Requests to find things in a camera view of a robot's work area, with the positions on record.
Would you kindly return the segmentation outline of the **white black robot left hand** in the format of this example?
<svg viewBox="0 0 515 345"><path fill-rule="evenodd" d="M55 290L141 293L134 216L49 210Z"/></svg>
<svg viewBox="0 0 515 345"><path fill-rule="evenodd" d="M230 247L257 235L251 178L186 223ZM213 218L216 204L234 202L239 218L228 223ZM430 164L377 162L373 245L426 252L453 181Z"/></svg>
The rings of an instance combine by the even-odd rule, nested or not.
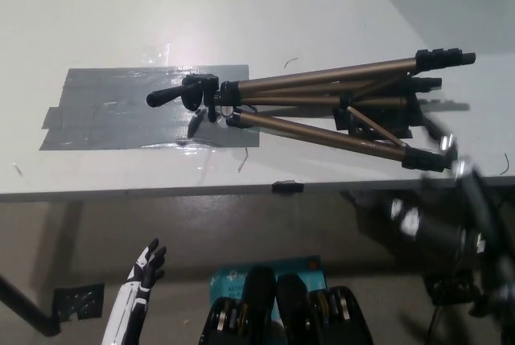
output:
<svg viewBox="0 0 515 345"><path fill-rule="evenodd" d="M134 262L117 293L101 341L105 344L139 344L151 291L164 275L167 248L153 239Z"/></svg>

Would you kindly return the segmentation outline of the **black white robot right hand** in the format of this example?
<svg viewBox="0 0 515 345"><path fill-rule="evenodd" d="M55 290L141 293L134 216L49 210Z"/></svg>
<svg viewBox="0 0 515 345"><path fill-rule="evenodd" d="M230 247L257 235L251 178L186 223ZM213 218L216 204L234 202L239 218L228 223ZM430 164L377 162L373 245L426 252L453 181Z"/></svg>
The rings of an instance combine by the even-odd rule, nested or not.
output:
<svg viewBox="0 0 515 345"><path fill-rule="evenodd" d="M458 154L457 141L439 123L429 117L423 120L428 135L439 144L440 154L422 162L422 153L410 150L415 168L448 169L455 180L470 214L470 228L453 228L433 220L422 212L422 207L403 199L393 198L388 202L388 216L400 232L417 242L432 244L436 248L456 255L479 255L501 257L511 249L510 238L505 234L502 220L490 199L484 178L478 170Z"/></svg>

